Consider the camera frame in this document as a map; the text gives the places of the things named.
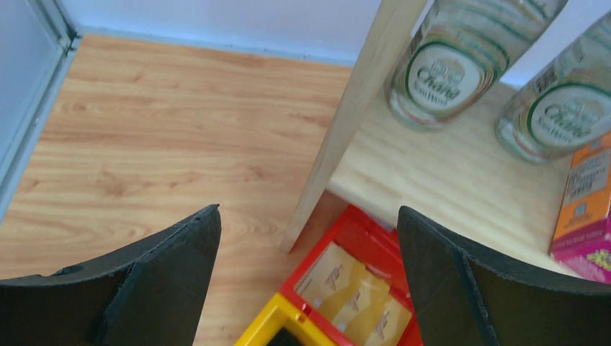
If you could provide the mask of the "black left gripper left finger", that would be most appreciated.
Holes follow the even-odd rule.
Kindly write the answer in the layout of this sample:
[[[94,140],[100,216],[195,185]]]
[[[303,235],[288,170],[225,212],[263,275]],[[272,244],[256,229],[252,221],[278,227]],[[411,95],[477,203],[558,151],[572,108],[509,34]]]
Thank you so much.
[[[191,345],[220,245],[218,206],[52,275],[1,281],[3,345]]]

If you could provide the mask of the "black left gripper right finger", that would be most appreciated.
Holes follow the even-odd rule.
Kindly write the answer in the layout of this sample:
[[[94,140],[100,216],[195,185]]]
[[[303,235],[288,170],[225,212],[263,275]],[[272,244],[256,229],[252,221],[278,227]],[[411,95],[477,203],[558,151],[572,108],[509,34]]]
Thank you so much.
[[[546,270],[398,212],[398,239],[425,345],[608,345],[610,286]]]

